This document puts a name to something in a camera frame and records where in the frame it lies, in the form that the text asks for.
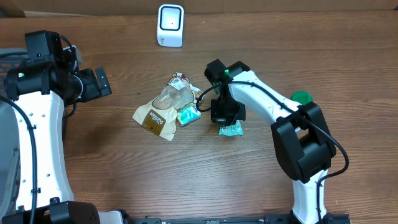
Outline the teal tissue pack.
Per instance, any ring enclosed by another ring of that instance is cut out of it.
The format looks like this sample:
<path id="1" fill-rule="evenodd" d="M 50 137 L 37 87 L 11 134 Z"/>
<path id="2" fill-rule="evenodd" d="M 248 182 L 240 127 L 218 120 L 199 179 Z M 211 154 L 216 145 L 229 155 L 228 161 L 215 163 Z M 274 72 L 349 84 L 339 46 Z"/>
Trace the teal tissue pack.
<path id="1" fill-rule="evenodd" d="M 230 126 L 220 127 L 219 135 L 220 136 L 242 136 L 243 129 L 242 129 L 240 121 L 237 120 L 235 124 L 232 124 Z"/>

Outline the brown clear snack bag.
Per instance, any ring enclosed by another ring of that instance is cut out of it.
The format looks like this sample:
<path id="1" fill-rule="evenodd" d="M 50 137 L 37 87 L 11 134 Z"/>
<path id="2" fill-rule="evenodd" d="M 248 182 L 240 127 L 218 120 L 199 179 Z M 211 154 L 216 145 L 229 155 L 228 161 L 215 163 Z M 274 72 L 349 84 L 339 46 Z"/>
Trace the brown clear snack bag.
<path id="1" fill-rule="evenodd" d="M 176 72 L 153 100 L 138 107 L 132 118 L 148 131 L 171 141 L 178 111 L 189 104 L 195 105 L 202 93 L 183 73 Z"/>

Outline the grey plastic mesh basket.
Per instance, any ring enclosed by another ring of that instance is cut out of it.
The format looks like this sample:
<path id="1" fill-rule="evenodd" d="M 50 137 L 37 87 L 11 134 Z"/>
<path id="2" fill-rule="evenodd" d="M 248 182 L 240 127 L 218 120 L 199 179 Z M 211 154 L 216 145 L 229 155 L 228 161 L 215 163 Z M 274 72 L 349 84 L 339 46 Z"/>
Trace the grey plastic mesh basket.
<path id="1" fill-rule="evenodd" d="M 1 54 L 25 52 L 21 48 L 1 48 Z M 1 58 L 1 96 L 6 96 L 4 80 L 11 68 L 26 55 Z M 16 212 L 16 199 L 19 193 L 20 175 L 19 133 L 13 107 L 1 100 L 1 220 Z"/>

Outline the white barcode scanner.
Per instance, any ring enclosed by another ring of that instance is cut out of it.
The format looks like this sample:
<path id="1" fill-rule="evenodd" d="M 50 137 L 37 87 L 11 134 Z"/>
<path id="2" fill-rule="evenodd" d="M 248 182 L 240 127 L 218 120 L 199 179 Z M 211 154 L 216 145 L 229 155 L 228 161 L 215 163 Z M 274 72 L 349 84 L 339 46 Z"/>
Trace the white barcode scanner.
<path id="1" fill-rule="evenodd" d="M 180 48 L 183 45 L 185 11 L 177 4 L 163 4 L 158 10 L 157 41 L 163 47 Z"/>

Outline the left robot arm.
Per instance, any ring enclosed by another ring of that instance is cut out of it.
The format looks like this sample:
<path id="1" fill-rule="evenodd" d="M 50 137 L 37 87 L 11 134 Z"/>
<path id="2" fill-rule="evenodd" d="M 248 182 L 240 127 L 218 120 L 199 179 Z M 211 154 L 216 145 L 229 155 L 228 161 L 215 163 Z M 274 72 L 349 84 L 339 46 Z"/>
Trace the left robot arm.
<path id="1" fill-rule="evenodd" d="M 3 102 L 17 118 L 21 182 L 16 212 L 3 223 L 100 223 L 91 203 L 76 202 L 63 151 L 67 106 L 111 94 L 104 69 L 80 69 L 78 49 L 57 32 L 25 35 L 18 67 L 7 72 Z"/>

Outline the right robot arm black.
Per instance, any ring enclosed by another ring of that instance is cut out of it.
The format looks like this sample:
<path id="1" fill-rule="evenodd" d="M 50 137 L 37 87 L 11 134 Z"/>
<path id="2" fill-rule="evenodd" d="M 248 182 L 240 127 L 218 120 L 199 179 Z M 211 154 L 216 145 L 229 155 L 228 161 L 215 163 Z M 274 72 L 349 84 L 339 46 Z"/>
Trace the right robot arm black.
<path id="1" fill-rule="evenodd" d="M 240 61 L 226 67 L 216 59 L 204 75 L 218 94 L 209 109 L 213 123 L 224 128 L 236 124 L 250 108 L 271 126 L 277 161 L 293 181 L 291 221 L 330 223 L 323 184 L 336 148 L 320 107 L 278 94 Z"/>

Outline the small green white packet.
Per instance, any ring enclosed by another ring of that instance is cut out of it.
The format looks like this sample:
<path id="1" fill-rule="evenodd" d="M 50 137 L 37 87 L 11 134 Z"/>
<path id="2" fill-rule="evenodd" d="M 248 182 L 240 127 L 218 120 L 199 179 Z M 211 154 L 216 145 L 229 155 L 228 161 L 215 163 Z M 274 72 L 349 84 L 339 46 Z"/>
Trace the small green white packet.
<path id="1" fill-rule="evenodd" d="M 186 126 L 201 118 L 201 112 L 197 110 L 196 106 L 189 104 L 181 108 L 177 113 L 177 120 L 181 126 Z"/>

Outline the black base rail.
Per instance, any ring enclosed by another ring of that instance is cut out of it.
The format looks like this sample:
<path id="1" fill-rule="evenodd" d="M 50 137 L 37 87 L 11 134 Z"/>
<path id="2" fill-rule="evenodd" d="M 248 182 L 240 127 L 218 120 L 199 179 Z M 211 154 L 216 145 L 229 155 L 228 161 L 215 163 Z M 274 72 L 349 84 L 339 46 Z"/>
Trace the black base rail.
<path id="1" fill-rule="evenodd" d="M 293 224 L 300 223 L 291 214 L 264 215 L 263 217 L 238 217 L 238 218 L 187 218 L 187 219 L 160 219 L 160 218 L 131 218 L 127 215 L 128 224 Z"/>

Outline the green lid jar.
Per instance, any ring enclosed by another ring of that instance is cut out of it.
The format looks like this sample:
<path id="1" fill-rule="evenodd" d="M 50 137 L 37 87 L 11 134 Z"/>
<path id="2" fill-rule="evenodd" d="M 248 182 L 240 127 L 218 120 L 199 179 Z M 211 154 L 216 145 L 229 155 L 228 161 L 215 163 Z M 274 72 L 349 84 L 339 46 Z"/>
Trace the green lid jar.
<path id="1" fill-rule="evenodd" d="M 296 101 L 296 102 L 300 103 L 301 105 L 306 105 L 307 103 L 313 101 L 312 95 L 311 95 L 309 92 L 303 91 L 303 90 L 296 91 L 296 92 L 290 97 L 290 99 L 291 99 L 292 101 Z"/>

